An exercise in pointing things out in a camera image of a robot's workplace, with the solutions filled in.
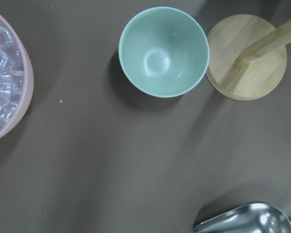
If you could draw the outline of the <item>wooden cup stand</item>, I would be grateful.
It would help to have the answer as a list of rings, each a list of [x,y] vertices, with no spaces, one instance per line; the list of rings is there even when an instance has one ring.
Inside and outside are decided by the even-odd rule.
[[[272,92],[285,73],[291,19],[275,28],[255,15],[233,15],[217,23],[207,39],[212,86],[234,100],[256,100]]]

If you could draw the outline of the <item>steel shaker cup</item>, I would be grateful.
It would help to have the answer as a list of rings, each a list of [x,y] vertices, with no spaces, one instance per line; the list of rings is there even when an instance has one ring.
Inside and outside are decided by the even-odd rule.
[[[291,217],[267,203],[247,204],[193,227],[194,233],[291,233]]]

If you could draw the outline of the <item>pink bowl of ice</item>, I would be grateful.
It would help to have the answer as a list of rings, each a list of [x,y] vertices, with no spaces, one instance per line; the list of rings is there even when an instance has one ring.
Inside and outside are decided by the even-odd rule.
[[[33,85],[28,53],[15,30],[0,15],[0,138],[24,117]]]

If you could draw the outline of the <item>green ceramic bowl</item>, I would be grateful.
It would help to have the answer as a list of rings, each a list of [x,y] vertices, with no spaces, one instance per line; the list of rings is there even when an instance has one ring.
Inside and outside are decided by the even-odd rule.
[[[118,46],[121,68],[140,91],[159,98],[181,96],[204,77],[210,60],[207,37],[184,11],[153,7],[135,15]]]

